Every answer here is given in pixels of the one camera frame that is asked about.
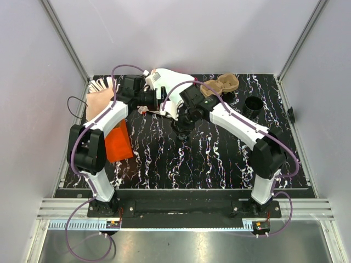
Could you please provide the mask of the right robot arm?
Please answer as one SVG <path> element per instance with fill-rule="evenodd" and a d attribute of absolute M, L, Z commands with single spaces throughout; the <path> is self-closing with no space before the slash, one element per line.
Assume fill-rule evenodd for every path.
<path fill-rule="evenodd" d="M 218 93 L 205 97 L 196 86 L 198 81 L 185 81 L 171 89 L 165 101 L 175 106 L 174 130 L 187 133 L 205 119 L 241 140 L 249 149 L 249 166 L 255 173 L 249 211 L 261 217 L 273 200 L 275 179 L 287 159 L 288 148 L 279 140 L 280 133 L 259 125 L 233 110 Z"/>

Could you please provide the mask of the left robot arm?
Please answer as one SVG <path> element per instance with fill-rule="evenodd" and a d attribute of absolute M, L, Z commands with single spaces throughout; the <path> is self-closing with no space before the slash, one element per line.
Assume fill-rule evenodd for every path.
<path fill-rule="evenodd" d="M 106 138 L 138 107 L 158 110 L 166 94 L 166 85 L 157 87 L 151 76 L 127 75 L 122 85 L 112 85 L 101 112 L 85 124 L 75 124 L 70 129 L 67 161 L 72 171 L 85 179 L 92 190 L 92 201 L 107 217 L 118 212 L 118 203 L 105 171 Z"/>

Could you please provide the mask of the orange paper bag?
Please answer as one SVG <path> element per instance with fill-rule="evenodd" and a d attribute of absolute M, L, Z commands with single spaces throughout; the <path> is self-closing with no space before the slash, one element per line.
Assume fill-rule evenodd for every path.
<path fill-rule="evenodd" d="M 115 163 L 133 157 L 125 119 L 128 105 L 114 101 L 112 88 L 86 95 L 86 120 L 104 133 L 107 160 Z"/>

